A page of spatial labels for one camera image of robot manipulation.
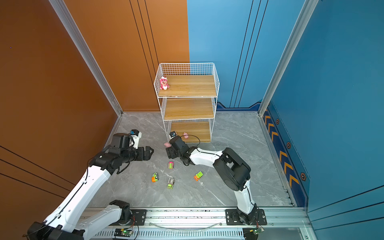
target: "blue wall border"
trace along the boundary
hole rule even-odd
[[[279,157],[281,167],[283,168],[285,177],[291,187],[292,194],[296,200],[297,206],[307,208],[308,195],[304,185],[306,185],[309,190],[310,179],[308,174],[304,171],[304,167],[301,165],[301,162],[298,164],[292,161],[291,155],[297,156],[297,153],[292,145],[290,149],[287,149],[286,143],[291,141],[283,140],[282,137],[285,138],[285,136],[288,136],[288,134],[282,127],[283,124],[281,120],[279,119],[279,124],[276,124],[276,119],[279,119],[279,117],[274,109],[273,104],[270,104],[267,107],[267,110],[264,112],[263,122],[267,128],[267,131],[269,132],[269,137],[273,142],[273,146],[275,147],[275,151]],[[303,181],[300,177],[302,172],[306,175],[305,181]]]
[[[221,102],[217,102],[217,111],[258,111],[261,102],[257,102],[248,108],[226,108]]]

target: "three-tier shelf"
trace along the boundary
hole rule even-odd
[[[163,76],[168,79],[167,90],[160,90]],[[211,142],[219,86],[214,63],[160,63],[154,87],[168,141],[175,131]],[[194,136],[183,140],[199,142]]]

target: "chevron pattern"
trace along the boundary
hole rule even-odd
[[[286,179],[292,189],[293,195],[299,207],[304,207],[306,204],[306,196],[302,190],[301,182],[297,176],[296,170],[292,164],[292,161],[288,155],[287,149],[279,136],[277,127],[271,118],[268,109],[264,113],[264,123],[271,137],[273,146],[275,147],[276,153],[279,156],[281,167],[284,170]]]

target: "floor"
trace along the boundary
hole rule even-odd
[[[132,162],[121,174],[113,174],[99,189],[88,207],[106,207],[118,199],[132,207],[208,207],[236,206],[235,194],[212,167],[184,166],[174,159],[174,169],[168,169],[164,143],[167,141],[160,113],[124,113],[117,132],[138,129],[142,132],[139,146],[154,149],[151,160]],[[220,151],[232,148],[251,167],[250,189],[258,206],[290,206],[272,156],[267,147],[256,113],[217,113],[211,143],[200,148]],[[201,171],[199,181],[193,178]],[[159,181],[151,181],[152,174]],[[167,188],[169,177],[175,179],[173,189]]]

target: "top shelf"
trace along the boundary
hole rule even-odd
[[[213,75],[166,75],[166,77],[169,89],[159,90],[159,98],[217,97]]]

